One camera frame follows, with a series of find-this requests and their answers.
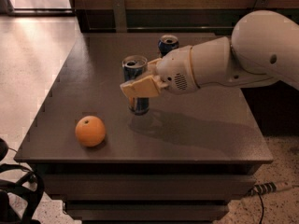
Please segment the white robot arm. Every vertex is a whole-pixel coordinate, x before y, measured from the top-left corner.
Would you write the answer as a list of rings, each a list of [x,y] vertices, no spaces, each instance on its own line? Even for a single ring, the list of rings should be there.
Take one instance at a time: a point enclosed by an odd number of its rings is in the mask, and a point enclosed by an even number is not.
[[[299,25],[269,10],[243,17],[230,37],[168,52],[147,71],[121,84],[126,97],[150,98],[163,90],[190,93],[210,86],[252,88],[278,81],[299,89]]]

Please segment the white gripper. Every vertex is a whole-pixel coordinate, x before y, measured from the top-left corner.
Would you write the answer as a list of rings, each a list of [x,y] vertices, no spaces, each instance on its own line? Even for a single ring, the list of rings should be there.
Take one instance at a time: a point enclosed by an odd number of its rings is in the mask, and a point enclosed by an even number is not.
[[[198,90],[192,70],[192,46],[173,49],[162,59],[149,61],[147,74],[122,83],[123,94],[127,98],[152,98],[165,88],[174,94]]]

